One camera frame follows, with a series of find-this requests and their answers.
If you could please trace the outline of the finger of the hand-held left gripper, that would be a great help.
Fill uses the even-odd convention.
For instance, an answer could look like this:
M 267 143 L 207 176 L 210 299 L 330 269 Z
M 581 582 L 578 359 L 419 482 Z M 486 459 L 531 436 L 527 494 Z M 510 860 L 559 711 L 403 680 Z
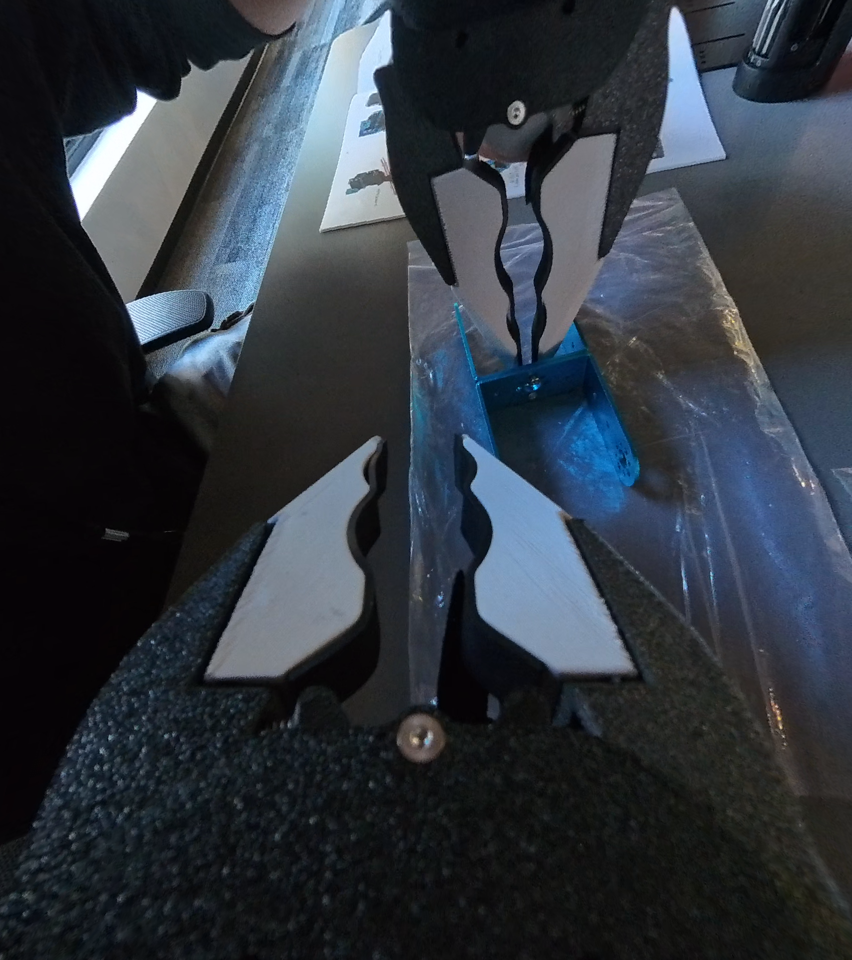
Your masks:
M 482 159 L 466 159 L 432 179 L 432 192 L 455 274 L 451 285 L 478 326 L 514 359 L 522 357 L 514 289 L 504 269 L 504 181 Z
M 561 344 L 600 270 L 616 144 L 614 133 L 558 139 L 545 133 L 529 157 L 527 200 L 543 235 L 533 277 L 533 359 Z

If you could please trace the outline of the white instruction booklet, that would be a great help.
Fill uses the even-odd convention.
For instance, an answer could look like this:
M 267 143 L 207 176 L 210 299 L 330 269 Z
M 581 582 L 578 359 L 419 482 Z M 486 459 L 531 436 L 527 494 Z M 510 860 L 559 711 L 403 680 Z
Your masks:
M 374 71 L 391 59 L 390 19 L 385 12 L 375 22 L 375 30 L 361 27 L 345 35 L 366 43 L 320 226 L 323 233 L 404 216 L 390 174 L 384 110 L 373 77 Z M 685 18 L 677 7 L 670 17 L 669 52 L 667 101 L 648 173 L 726 157 L 702 91 Z

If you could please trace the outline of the person's left forearm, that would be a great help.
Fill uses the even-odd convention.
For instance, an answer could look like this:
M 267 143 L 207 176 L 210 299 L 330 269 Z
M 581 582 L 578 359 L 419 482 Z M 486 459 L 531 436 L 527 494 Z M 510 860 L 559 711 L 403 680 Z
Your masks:
M 292 29 L 309 3 L 309 1 L 230 1 L 247 23 L 268 37 L 278 37 Z

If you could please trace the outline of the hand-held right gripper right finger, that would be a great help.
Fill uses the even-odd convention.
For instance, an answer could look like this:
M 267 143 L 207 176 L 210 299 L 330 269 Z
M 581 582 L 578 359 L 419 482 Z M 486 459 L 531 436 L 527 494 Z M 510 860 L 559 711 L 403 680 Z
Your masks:
M 463 656 L 480 683 L 635 679 L 637 668 L 556 503 L 456 439 L 466 572 Z

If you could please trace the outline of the grey desk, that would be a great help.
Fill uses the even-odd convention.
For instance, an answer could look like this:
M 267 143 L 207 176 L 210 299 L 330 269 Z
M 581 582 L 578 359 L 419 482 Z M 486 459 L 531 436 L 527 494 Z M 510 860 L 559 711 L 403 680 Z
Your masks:
M 172 587 L 182 594 L 247 528 L 372 435 L 387 441 L 383 534 L 372 553 L 384 629 L 374 678 L 348 705 L 384 722 L 432 695 L 444 593 L 469 557 L 452 488 L 417 504 L 449 536 L 448 568 L 410 552 L 408 226 L 321 234 L 362 39 L 325 64 L 249 337 Z M 852 557 L 852 50 L 827 93 L 759 105 L 708 74 L 724 162 L 655 174 L 676 187 Z M 799 793 L 822 858 L 852 911 L 852 800 Z

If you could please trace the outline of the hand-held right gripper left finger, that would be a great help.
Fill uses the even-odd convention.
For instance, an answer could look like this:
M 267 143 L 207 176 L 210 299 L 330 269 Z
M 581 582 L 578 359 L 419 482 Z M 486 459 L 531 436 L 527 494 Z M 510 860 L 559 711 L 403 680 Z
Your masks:
M 373 595 L 360 517 L 382 489 L 374 436 L 279 510 L 204 679 L 290 687 L 359 639 Z

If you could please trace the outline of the black perforated cylinder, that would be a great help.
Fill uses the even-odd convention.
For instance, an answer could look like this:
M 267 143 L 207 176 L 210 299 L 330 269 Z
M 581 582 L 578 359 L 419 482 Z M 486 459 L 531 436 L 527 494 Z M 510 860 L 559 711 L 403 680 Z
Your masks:
M 768 1 L 732 90 L 758 103 L 807 98 L 832 76 L 851 38 L 852 1 Z

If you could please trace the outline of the dark brown flat box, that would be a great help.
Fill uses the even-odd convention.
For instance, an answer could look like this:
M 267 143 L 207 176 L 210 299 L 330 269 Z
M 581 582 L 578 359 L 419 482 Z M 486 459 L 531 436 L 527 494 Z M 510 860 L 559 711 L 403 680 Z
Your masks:
M 751 42 L 764 1 L 679 1 L 699 73 L 734 67 Z

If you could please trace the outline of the clear plastic bag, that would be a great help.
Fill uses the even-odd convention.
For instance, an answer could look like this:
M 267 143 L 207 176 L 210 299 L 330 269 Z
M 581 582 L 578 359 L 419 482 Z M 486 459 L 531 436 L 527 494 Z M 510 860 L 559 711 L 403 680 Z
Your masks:
M 580 391 L 498 414 L 501 458 L 699 633 L 796 792 L 852 801 L 852 557 L 675 191 L 634 202 L 576 323 L 636 484 L 616 476 Z

